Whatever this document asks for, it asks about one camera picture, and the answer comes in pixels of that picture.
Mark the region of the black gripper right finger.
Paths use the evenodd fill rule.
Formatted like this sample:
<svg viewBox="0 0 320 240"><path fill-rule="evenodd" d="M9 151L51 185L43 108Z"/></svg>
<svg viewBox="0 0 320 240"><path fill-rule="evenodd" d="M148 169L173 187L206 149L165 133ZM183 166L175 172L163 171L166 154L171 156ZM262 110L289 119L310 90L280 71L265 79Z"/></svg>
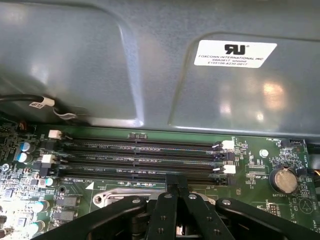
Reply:
<svg viewBox="0 0 320 240"><path fill-rule="evenodd" d="M194 218L203 240L318 240L320 234L233 198L219 198L213 207L178 177L179 197Z"/></svg>

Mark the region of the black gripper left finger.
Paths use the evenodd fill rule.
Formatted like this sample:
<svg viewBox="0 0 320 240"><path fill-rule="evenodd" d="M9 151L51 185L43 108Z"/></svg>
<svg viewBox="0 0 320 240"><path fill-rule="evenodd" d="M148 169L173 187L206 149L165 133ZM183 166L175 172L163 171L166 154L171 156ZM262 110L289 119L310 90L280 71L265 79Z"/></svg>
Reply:
<svg viewBox="0 0 320 240"><path fill-rule="evenodd" d="M166 191L145 200L126 196L108 206L64 223L39 240L174 240L178 176L167 175Z"/></svg>

